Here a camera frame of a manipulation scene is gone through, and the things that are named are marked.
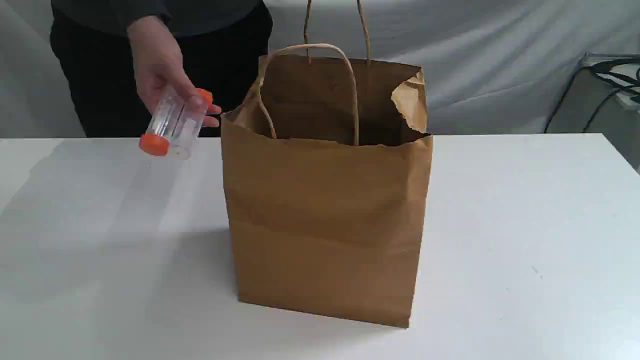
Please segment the person's right hand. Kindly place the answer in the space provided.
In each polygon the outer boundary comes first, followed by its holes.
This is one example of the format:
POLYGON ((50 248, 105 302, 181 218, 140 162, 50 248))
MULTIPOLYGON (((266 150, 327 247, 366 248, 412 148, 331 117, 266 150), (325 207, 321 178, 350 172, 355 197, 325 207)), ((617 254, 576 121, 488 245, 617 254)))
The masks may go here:
POLYGON ((153 114, 171 87, 192 109, 206 103, 183 66, 178 41, 165 23, 155 15, 135 20, 126 28, 134 65, 137 95, 153 114))

